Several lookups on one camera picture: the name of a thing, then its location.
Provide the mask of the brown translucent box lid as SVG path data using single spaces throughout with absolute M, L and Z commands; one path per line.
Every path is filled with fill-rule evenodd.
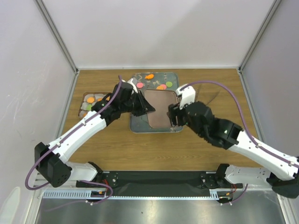
M 154 112 L 147 114 L 149 126 L 152 128 L 171 128 L 171 122 L 167 115 L 168 106 L 177 104 L 174 91 L 167 90 L 145 90 L 145 99 L 155 108 Z

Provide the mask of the green round cookie bottom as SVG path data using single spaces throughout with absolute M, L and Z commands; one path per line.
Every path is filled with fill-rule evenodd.
M 90 110 L 91 110 L 91 108 L 92 108 L 92 105 L 91 105 L 91 104 L 89 104 L 89 105 L 86 107 L 86 110 L 87 110 L 87 111 L 90 111 Z

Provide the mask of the clear box with paper cups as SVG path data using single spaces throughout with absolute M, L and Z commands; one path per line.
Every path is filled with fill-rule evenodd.
M 82 119 L 91 110 L 95 103 L 101 101 L 108 93 L 109 92 L 105 91 L 85 92 L 80 101 L 78 117 Z

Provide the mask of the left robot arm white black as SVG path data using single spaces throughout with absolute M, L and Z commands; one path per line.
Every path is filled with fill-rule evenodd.
M 92 162 L 70 163 L 69 159 L 97 132 L 128 112 L 136 117 L 155 112 L 132 80 L 120 81 L 113 92 L 92 104 L 90 111 L 64 135 L 47 145 L 38 143 L 35 146 L 36 170 L 54 188 L 72 178 L 87 181 L 93 187 L 101 185 L 103 176 L 99 167 Z

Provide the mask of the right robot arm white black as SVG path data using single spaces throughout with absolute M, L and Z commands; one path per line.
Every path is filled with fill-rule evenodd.
M 261 168 L 221 164 L 215 176 L 219 187 L 229 184 L 251 184 L 270 187 L 275 193 L 295 199 L 299 195 L 299 159 L 280 152 L 254 138 L 236 123 L 216 118 L 202 102 L 185 107 L 171 104 L 167 113 L 173 126 L 188 126 L 212 146 L 241 154 Z

